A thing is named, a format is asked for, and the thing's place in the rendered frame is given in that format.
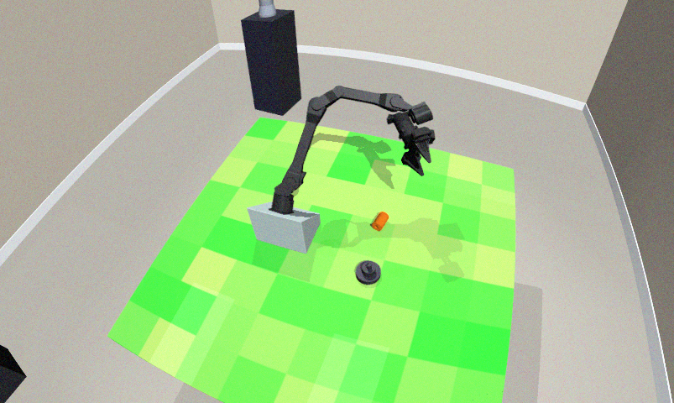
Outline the orange knob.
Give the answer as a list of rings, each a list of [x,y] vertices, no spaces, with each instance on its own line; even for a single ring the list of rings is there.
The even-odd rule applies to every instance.
[[[378,232],[381,231],[388,219],[389,215],[385,212],[381,212],[372,224],[373,228]]]

